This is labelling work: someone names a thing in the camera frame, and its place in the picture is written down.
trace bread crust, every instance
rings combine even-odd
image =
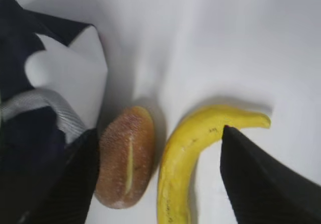
[[[125,109],[99,141],[100,170],[97,199],[109,208],[135,205],[144,194],[155,155],[152,118],[142,107]]]

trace banana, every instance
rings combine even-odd
[[[224,125],[270,127],[268,116],[227,105],[203,107],[185,118],[165,147],[158,179],[158,224],[190,224],[189,183],[200,153],[221,139]]]

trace white surface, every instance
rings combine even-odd
[[[86,28],[65,47],[39,35],[46,50],[27,59],[27,77],[34,87],[54,90],[68,101],[88,128],[94,128],[106,85],[107,66],[94,27]]]
[[[206,99],[245,100],[271,113],[272,127],[243,132],[321,184],[321,0],[19,1],[31,10],[95,24],[109,63],[107,119],[143,98],[155,110],[158,128],[164,113],[169,136]],[[219,155],[220,144],[213,145],[198,163],[199,224],[236,223]],[[110,210],[93,199],[87,224],[156,223],[156,183],[157,174],[128,210]]]

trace brown spot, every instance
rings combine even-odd
[[[212,132],[217,132],[217,128],[210,129],[210,133],[212,133]]]

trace banana peel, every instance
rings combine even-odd
[[[200,153],[221,139],[225,125],[269,128],[270,123],[265,114],[227,105],[203,107],[185,118],[163,154],[158,179],[158,224],[191,223],[188,193],[192,171]]]

